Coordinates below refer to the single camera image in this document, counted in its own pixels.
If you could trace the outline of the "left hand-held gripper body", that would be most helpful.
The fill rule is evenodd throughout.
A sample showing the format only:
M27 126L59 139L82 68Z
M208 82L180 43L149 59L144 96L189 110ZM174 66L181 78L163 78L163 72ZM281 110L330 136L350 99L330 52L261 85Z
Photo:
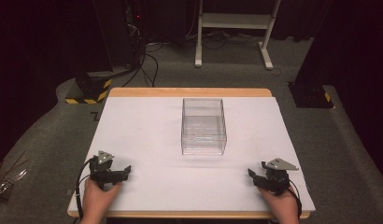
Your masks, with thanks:
M94 155L89 164L90 178L93 180L100 189L105 187L105 184L116 184L121 181L121 176L125 175L122 171L112 171L111 165L113 163L114 156L110 153L99 150Z

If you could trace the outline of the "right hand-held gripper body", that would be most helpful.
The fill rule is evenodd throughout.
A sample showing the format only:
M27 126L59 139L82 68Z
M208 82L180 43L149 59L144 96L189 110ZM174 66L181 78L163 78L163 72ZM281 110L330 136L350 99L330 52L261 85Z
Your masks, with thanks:
M271 161L263 161L262 168L265 170L265 176L260 178L260 188L273 192L276 196L282 194L289 188L291 181L288 171L298 171L299 168L280 158Z

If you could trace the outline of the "person's left hand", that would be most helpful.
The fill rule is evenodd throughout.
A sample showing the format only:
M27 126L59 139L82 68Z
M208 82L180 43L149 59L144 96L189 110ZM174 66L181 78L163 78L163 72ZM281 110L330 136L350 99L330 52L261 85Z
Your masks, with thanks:
M122 183L116 183L112 189L104 191L89 178L85 181L85 190L83 195L83 218L103 220L107 209L113 203L119 192L121 191Z

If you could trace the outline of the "person's right hand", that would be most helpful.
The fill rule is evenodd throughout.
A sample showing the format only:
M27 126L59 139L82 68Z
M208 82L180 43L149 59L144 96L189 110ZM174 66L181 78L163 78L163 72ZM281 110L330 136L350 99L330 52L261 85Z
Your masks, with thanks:
M289 187L281 195L275 196L272 192L266 189L258 188L263 198L269 204L271 212L276 220L299 220L298 204L293 196L294 190Z

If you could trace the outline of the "clear plastic box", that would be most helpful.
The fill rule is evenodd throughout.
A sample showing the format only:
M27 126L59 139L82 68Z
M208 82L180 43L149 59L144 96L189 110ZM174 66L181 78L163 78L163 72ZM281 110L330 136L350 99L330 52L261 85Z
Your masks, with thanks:
M181 150L183 155L223 155L227 144L223 101L184 98Z

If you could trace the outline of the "black stand base striped edge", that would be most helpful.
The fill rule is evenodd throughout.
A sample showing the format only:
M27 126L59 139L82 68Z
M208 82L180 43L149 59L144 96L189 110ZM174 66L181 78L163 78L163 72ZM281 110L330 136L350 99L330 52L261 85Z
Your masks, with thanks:
M78 76L65 96L65 101L71 105L102 103L111 82L112 79L107 77L90 77L88 74Z

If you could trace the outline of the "metal tripod legs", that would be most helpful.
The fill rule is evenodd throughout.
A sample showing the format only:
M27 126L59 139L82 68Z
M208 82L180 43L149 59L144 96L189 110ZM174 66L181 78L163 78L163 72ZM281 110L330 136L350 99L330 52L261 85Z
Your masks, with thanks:
M10 176L15 172L20 166L24 165L27 162L27 159L24 158L24 152L16 159L16 161L10 166L10 168L0 173L0 203L7 202L10 198L10 194L15 186L15 183L21 180L26 174L27 170L23 169L20 172L16 173L14 176Z

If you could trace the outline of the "black equipment tower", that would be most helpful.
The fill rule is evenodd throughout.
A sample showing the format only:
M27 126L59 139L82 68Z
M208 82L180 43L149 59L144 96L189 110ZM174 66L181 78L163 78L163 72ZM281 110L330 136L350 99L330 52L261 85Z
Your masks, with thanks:
M146 44L143 1L121 0L121 6L131 47L131 66L135 67Z

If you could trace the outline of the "white metal stand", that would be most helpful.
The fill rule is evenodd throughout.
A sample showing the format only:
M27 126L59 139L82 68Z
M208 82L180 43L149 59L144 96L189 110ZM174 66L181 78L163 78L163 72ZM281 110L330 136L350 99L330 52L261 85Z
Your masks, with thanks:
M274 6L270 14L227 14L227 13L205 13L203 10L204 0L199 0L197 42L194 65L201 67L203 64L202 36L204 28L229 28L264 30L265 35L262 42L258 43L262 59L267 70L273 70L274 66L267 51L267 45L277 18L277 12L281 0L274 0Z

